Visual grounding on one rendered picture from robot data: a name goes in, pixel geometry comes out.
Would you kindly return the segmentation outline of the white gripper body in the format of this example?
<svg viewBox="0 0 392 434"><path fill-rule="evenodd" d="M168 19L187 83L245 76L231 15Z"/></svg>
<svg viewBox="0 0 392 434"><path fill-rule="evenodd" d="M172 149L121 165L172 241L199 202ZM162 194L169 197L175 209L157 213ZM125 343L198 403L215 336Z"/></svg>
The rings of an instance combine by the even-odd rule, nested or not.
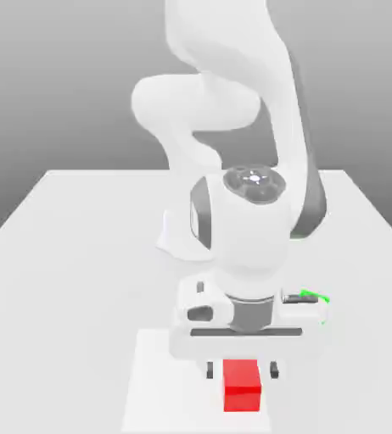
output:
<svg viewBox="0 0 392 434"><path fill-rule="evenodd" d="M229 328L170 331L169 348L177 359L286 359L307 355L322 344L319 328L268 327L242 333Z"/></svg>

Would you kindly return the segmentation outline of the small red cube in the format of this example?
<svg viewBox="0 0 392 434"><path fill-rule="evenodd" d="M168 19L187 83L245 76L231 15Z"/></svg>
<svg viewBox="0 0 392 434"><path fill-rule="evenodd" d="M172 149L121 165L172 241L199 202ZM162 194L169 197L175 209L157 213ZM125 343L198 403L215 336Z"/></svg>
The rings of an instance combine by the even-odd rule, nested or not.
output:
<svg viewBox="0 0 392 434"><path fill-rule="evenodd" d="M261 379L256 359L224 359L222 362L225 412L259 412Z"/></svg>

